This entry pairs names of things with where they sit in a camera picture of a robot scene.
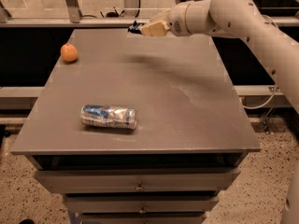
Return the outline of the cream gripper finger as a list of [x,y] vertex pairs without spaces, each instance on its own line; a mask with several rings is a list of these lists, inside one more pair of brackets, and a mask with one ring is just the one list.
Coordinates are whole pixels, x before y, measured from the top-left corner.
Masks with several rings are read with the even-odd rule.
[[164,10],[163,12],[160,12],[153,17],[149,19],[150,22],[157,22],[157,21],[162,21],[162,22],[168,22],[168,14],[170,10]]
[[143,36],[166,36],[169,30],[165,21],[150,22],[140,27]]

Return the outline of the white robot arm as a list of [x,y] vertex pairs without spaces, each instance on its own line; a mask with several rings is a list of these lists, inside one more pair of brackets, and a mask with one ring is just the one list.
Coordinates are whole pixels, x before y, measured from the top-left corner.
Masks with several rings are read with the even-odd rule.
[[[298,106],[298,42],[261,15],[252,0],[180,3],[152,18],[143,35],[232,36],[247,45],[293,107]],[[298,224],[298,130],[279,119],[279,134],[259,134],[260,154],[241,165],[205,224]]]

